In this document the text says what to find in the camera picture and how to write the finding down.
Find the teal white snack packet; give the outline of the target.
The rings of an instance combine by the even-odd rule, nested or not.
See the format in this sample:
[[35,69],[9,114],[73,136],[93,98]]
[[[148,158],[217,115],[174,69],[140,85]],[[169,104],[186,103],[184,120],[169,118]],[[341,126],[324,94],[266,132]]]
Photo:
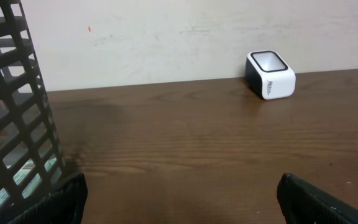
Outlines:
[[[7,159],[3,159],[3,164],[5,165],[6,169],[8,171],[11,170],[11,168],[16,165],[24,155],[14,154],[11,157],[7,157]],[[23,184],[27,177],[29,177],[30,173],[35,170],[36,165],[33,159],[27,158],[25,162],[19,163],[20,168],[13,173],[13,176],[11,179],[14,182],[14,187],[18,187],[20,189],[20,184]],[[2,178],[0,177],[0,208],[3,206],[5,202],[7,202],[12,194],[10,194],[7,191],[7,187],[2,186],[1,182]],[[45,180],[43,180],[40,176],[40,174],[37,172],[33,178],[23,187],[23,189],[20,191],[20,195],[27,199],[31,195],[35,195],[37,191],[41,191],[41,185],[46,183]]]

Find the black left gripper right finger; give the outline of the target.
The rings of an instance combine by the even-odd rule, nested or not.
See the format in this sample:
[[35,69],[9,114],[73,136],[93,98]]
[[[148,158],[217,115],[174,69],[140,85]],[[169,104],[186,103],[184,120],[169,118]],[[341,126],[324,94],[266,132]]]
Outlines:
[[287,223],[358,224],[358,209],[291,173],[282,175],[277,200]]

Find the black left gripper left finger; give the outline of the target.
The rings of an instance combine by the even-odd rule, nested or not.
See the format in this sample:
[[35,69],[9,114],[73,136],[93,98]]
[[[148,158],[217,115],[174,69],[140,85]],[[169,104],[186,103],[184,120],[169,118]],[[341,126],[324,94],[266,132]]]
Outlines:
[[85,175],[75,172],[59,180],[48,192],[15,206],[8,223],[81,223],[88,188]]

